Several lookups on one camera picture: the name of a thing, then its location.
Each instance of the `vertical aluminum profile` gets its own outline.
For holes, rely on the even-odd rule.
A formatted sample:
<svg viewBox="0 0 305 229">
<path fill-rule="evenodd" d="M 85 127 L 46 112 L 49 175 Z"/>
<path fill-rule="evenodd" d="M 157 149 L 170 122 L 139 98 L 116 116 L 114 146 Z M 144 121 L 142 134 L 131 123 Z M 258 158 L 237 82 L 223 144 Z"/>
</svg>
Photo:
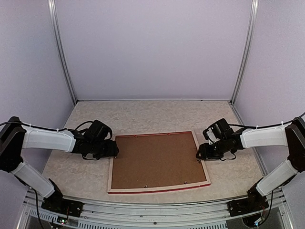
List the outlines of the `vertical aluminum profile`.
<svg viewBox="0 0 305 229">
<path fill-rule="evenodd" d="M 61 43 L 61 34 L 59 31 L 59 25 L 58 25 L 58 20 L 57 20 L 57 14 L 56 14 L 56 6 L 55 6 L 55 0 L 48 0 L 48 5 L 49 5 L 49 11 L 50 11 L 50 16 L 51 16 L 51 22 L 53 25 L 53 31 L 56 39 L 56 45 L 59 53 L 59 58 L 61 60 L 61 66 L 63 69 L 64 77 L 68 86 L 69 94 L 72 99 L 72 102 L 74 105 L 77 103 L 77 98 L 75 95 L 75 90 L 71 81 L 71 77 L 68 71 L 67 67 L 67 62 L 66 58 L 63 52 L 62 48 L 62 43 Z"/>
<path fill-rule="evenodd" d="M 237 81 L 236 81 L 235 88 L 234 88 L 234 91 L 233 91 L 233 95 L 232 95 L 232 98 L 231 98 L 231 103 L 233 105 L 235 104 L 238 93 L 240 91 L 240 87 L 241 87 L 243 77 L 244 77 L 244 71 L 245 71 L 248 56 L 249 56 L 249 53 L 250 53 L 250 47 L 251 47 L 252 37 L 253 37 L 253 33 L 254 33 L 256 15 L 257 15 L 257 8 L 258 8 L 258 0 L 252 0 L 250 20 L 249 20 L 249 25 L 248 25 L 248 32 L 247 32 L 247 37 L 246 37 L 246 44 L 245 44 L 245 47 L 244 47 L 242 63 L 241 63 L 240 68 L 239 68 Z"/>
</svg>

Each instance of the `wooden frame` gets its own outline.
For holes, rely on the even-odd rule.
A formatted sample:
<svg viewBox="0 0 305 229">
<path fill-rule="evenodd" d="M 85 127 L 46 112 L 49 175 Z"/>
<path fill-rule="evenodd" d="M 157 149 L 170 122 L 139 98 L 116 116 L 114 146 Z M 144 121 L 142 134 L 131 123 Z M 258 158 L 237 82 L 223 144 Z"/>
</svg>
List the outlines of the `wooden frame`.
<svg viewBox="0 0 305 229">
<path fill-rule="evenodd" d="M 174 133 L 188 133 L 191 132 L 193 135 L 194 142 L 196 144 L 197 149 L 199 149 L 199 143 L 196 137 L 195 132 L 192 131 L 181 131 L 181 132 L 174 132 Z M 137 136 L 137 135 L 166 135 L 170 134 L 166 133 L 147 133 L 147 134 L 135 134 L 135 135 L 120 135 L 120 136 Z M 110 158 L 110 166 L 109 166 L 109 176 L 108 176 L 108 194 L 140 194 L 140 193 L 158 193 L 158 192 L 168 192 L 168 191 L 177 191 L 177 190 L 185 190 L 197 187 L 204 187 L 209 186 L 211 184 L 209 174 L 207 172 L 207 168 L 205 165 L 204 160 L 201 160 L 201 165 L 205 174 L 206 181 L 191 183 L 191 184 L 184 184 L 184 185 L 174 185 L 174 186 L 164 186 L 164 187 L 149 187 L 149 188 L 126 188 L 126 189 L 112 189 L 112 171 L 113 171 L 113 160 L 114 158 Z"/>
</svg>

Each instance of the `back wall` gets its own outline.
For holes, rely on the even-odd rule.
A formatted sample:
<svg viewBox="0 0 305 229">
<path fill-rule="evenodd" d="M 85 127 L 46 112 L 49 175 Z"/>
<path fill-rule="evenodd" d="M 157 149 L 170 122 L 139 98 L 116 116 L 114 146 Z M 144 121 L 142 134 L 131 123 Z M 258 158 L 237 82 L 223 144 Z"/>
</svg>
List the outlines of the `back wall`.
<svg viewBox="0 0 305 229">
<path fill-rule="evenodd" d="M 79 100 L 230 100 L 251 1 L 57 0 Z"/>
</svg>

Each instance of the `floor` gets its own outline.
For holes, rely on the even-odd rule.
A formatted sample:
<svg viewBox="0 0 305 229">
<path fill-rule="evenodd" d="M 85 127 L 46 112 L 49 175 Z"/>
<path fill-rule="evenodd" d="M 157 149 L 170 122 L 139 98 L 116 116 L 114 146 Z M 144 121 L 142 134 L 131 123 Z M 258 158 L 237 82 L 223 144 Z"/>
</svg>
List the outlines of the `floor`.
<svg viewBox="0 0 305 229">
<path fill-rule="evenodd" d="M 84 121 L 98 119 L 110 126 L 115 135 L 194 130 L 201 144 L 204 142 L 202 131 L 223 117 L 229 123 L 237 123 L 227 102 L 78 102 L 66 127 L 75 128 Z M 236 160 L 206 161 L 211 179 L 208 187 L 157 194 L 108 194 L 109 158 L 89 161 L 80 155 L 53 150 L 43 174 L 64 195 L 78 198 L 127 203 L 211 201 L 245 195 L 262 177 L 251 149 L 239 151 L 236 156 Z"/>
</svg>

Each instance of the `gray enclosure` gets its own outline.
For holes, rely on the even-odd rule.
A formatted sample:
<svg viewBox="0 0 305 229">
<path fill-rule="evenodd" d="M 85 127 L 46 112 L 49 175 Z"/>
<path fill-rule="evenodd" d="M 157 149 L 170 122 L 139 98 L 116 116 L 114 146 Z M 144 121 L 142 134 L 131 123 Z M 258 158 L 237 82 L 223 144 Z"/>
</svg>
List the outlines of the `gray enclosure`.
<svg viewBox="0 0 305 229">
<path fill-rule="evenodd" d="M 1 122 L 11 116 L 64 125 L 73 102 L 47 0 L 0 0 Z M 57 0 L 67 68 L 78 100 L 230 101 L 238 79 L 252 2 L 244 0 Z M 259 1 L 234 106 L 244 124 L 279 123 L 305 111 L 305 3 Z M 259 148 L 268 172 L 288 155 Z M 49 153 L 22 156 L 42 171 Z M 0 172 L 0 225 L 16 227 L 27 191 Z M 304 228 L 305 176 L 284 188 L 296 228 Z"/>
</svg>

